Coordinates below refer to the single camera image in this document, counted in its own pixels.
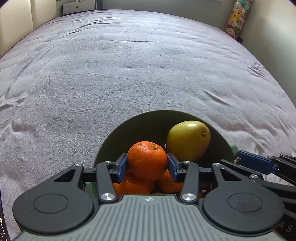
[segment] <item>bowl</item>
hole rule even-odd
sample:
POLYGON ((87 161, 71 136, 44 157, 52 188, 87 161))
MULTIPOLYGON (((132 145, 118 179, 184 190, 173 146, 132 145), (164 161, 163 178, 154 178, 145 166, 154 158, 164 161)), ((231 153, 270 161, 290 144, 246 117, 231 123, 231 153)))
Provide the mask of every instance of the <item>bowl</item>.
POLYGON ((220 159, 234 160, 234 153, 227 141, 208 123, 184 112, 156 110, 134 116, 118 126, 99 149, 94 167, 104 161, 115 162, 122 153, 127 153, 133 144, 140 141, 154 142, 164 148, 168 131, 183 121, 201 121, 211 132, 209 147, 203 157, 197 161, 199 166, 210 167, 220 159))

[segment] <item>drawer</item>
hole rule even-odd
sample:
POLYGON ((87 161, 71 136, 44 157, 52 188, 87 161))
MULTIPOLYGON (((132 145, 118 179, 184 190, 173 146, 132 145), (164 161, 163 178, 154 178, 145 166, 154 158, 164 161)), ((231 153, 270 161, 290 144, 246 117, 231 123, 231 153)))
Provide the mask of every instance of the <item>drawer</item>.
POLYGON ((63 5, 63 14, 94 10, 94 0, 82 0, 81 2, 70 2, 63 5))

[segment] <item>pear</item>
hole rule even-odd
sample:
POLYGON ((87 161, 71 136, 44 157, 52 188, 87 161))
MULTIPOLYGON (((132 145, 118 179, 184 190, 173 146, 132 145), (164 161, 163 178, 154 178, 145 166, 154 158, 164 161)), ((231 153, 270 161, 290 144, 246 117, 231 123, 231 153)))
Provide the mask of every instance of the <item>pear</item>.
POLYGON ((179 161, 197 161, 211 141, 209 128, 200 121, 189 120, 175 125, 167 135, 166 148, 179 161))

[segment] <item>bag of stuffed toys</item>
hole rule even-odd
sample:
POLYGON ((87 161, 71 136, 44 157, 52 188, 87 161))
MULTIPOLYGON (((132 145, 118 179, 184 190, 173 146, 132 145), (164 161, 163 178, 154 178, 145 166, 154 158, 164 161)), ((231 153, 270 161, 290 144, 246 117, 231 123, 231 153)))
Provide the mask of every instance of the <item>bag of stuffed toys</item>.
POLYGON ((238 0, 233 7, 232 14, 228 20, 226 33, 237 39, 244 24, 246 15, 250 9, 252 0, 238 0))

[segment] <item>orange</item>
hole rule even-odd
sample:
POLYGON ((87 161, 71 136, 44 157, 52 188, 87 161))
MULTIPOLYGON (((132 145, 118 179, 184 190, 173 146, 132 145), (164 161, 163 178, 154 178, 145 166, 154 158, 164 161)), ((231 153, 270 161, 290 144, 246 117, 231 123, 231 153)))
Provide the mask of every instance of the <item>orange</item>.
POLYGON ((139 179, 131 172, 127 172, 122 183, 113 183, 113 186, 119 199, 122 194, 149 195, 155 183, 139 179))
POLYGON ((202 199, 203 198, 203 193, 201 191, 198 191, 198 199, 202 199))
POLYGON ((161 146, 153 142, 142 141, 129 149, 127 164, 136 177, 154 181, 165 173, 168 159, 161 146))
POLYGON ((177 193, 182 190, 183 183, 174 183, 168 170, 157 180, 159 188, 167 193, 177 193))
POLYGON ((121 183, 113 183, 113 187, 115 189, 117 199, 120 199, 122 195, 121 183))

